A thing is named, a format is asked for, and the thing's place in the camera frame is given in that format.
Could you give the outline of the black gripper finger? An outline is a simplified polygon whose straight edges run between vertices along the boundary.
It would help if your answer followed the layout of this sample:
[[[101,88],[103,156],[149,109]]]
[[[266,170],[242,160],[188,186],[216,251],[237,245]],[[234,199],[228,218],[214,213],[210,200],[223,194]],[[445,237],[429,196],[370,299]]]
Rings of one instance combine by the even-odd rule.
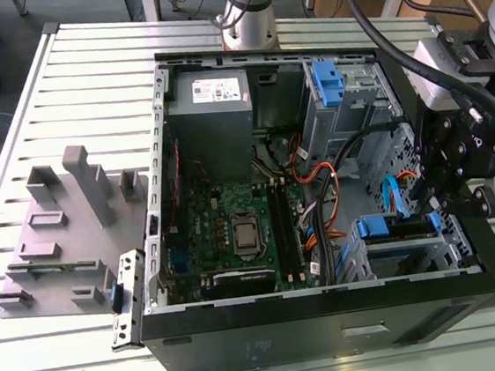
[[[495,194],[490,185],[478,185],[470,195],[463,195],[467,188],[446,194],[447,213],[457,217],[493,218]]]
[[[466,179],[462,175],[464,152],[462,119],[456,111],[436,112],[421,108],[417,112],[414,151],[419,156],[419,173],[410,198],[421,212],[441,209],[446,213],[469,211],[470,198],[462,194]]]

